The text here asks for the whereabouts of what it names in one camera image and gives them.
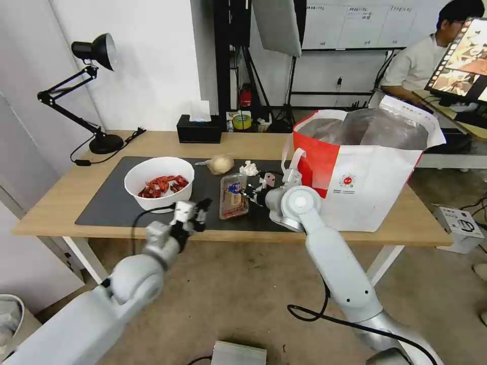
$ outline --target whiteboard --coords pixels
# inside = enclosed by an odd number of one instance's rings
[[[304,50],[402,48],[436,31],[450,0],[308,0]]]

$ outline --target wooden table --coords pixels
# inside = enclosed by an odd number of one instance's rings
[[[487,141],[487,129],[476,127],[470,124],[456,121],[457,112],[448,106],[441,106],[439,100],[426,90],[414,90],[413,93],[419,96],[423,105],[433,112],[439,113],[450,120],[464,134],[470,134],[477,140]],[[459,168],[459,169],[487,169],[487,156],[485,155],[431,155],[424,154],[418,167],[429,168]]]
[[[414,90],[413,93],[416,96],[419,96],[421,99],[426,99],[423,102],[424,106],[428,107],[434,112],[442,114],[445,118],[450,119],[460,129],[464,130],[468,134],[471,134],[477,139],[487,140],[487,129],[456,121],[455,118],[457,117],[457,112],[448,106],[441,106],[440,100],[435,100],[429,91]]]
[[[113,133],[124,139],[131,134],[129,131]],[[13,232],[18,235],[62,237],[100,283],[107,277],[107,272],[88,245],[87,238],[130,238],[130,228],[78,226],[75,220],[122,157],[211,158],[216,154],[234,153],[236,159],[280,160],[287,137],[286,134],[223,133],[221,144],[180,144],[176,132],[146,132],[107,162],[90,167],[73,166]],[[91,153],[85,157],[92,161],[100,160],[100,156]],[[145,229],[137,228],[135,235],[145,238]],[[344,232],[343,236],[350,244],[383,246],[368,271],[374,284],[405,246],[451,245],[443,229],[408,185],[377,232]],[[205,231],[192,236],[191,240],[289,244],[303,243],[305,236],[292,232]]]

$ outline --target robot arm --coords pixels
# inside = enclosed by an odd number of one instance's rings
[[[120,261],[109,278],[61,309],[4,364],[96,364],[122,336],[130,320],[161,293],[164,273],[188,237],[205,229],[204,213],[210,202],[178,202],[169,226],[150,224],[142,254]]]
[[[301,175],[296,169],[285,171],[284,186],[280,188],[265,191],[249,186],[243,195],[265,205],[274,222],[296,232],[306,232],[306,249],[330,288],[331,296],[348,322],[357,325],[354,329],[357,336],[379,353],[367,362],[368,365],[443,364],[421,335],[395,321],[383,309],[374,287],[342,235],[323,223],[318,213],[321,204],[318,193],[301,185]],[[358,327],[377,331],[372,333]],[[380,331],[396,335],[396,338],[380,335],[377,333]],[[417,347],[399,341],[398,336],[420,345],[431,358]]]

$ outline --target floor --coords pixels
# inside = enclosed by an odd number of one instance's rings
[[[474,202],[485,183],[474,172],[417,170],[411,186],[428,208]],[[91,240],[108,269],[130,254],[124,240]],[[379,248],[353,247],[364,267]],[[376,287],[386,310],[421,332],[445,364],[485,364],[487,283],[471,265],[487,262],[476,249],[467,256],[406,248]],[[163,294],[128,325],[102,365],[184,365],[211,354],[215,340],[267,349],[267,363],[364,364],[372,351],[346,327],[295,320],[287,304],[320,309],[321,279],[302,245],[194,243],[169,272]],[[41,313],[53,315],[64,302]],[[328,313],[341,317],[332,302]]]

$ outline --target white shirt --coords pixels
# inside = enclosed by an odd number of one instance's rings
[[[381,85],[423,90],[447,48],[436,44],[434,34],[401,51],[387,68]]]

